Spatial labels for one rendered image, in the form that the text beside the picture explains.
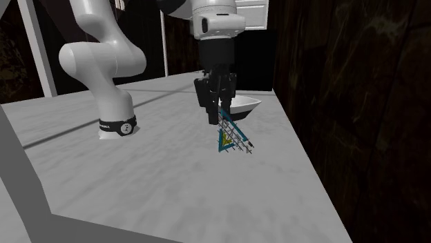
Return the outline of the white bowl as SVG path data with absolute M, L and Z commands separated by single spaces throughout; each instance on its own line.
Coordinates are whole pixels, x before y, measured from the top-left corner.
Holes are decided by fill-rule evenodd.
M 231 100 L 230 105 L 230 118 L 232 121 L 244 119 L 255 107 L 262 101 L 244 95 L 236 95 Z

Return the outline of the white panelled cabinet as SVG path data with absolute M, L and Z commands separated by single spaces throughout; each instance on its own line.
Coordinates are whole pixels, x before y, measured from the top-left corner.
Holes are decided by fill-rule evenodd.
M 246 20 L 246 30 L 266 30 L 269 0 L 235 0 L 237 13 Z

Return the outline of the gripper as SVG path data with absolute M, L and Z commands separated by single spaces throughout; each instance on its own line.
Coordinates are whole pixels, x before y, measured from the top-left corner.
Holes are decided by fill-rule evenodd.
M 236 96 L 237 75 L 231 73 L 235 62 L 235 44 L 233 39 L 205 39 L 198 42 L 200 65 L 204 68 L 203 76 L 193 81 L 200 107 L 205 108 L 208 123 L 218 124 L 218 103 L 216 93 L 211 90 L 211 75 L 220 75 L 219 98 L 221 108 L 230 114 L 231 100 Z

